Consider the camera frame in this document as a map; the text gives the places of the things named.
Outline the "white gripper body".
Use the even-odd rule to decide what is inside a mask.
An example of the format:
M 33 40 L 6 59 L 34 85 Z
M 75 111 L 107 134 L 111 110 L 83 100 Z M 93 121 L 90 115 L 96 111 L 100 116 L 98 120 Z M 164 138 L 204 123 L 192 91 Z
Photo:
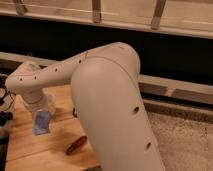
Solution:
M 39 102 L 29 104 L 27 109 L 31 113 L 35 113 L 39 110 L 47 110 L 51 113 L 54 113 L 56 111 L 54 98 L 51 94 L 45 94 Z

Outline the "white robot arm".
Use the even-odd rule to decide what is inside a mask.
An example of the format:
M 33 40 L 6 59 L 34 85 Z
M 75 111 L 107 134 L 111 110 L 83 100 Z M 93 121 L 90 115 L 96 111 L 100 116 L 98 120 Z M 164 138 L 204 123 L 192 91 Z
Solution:
M 115 42 L 44 69 L 22 63 L 6 79 L 28 107 L 44 106 L 46 87 L 69 84 L 73 106 L 103 171 L 166 171 L 140 94 L 140 58 Z

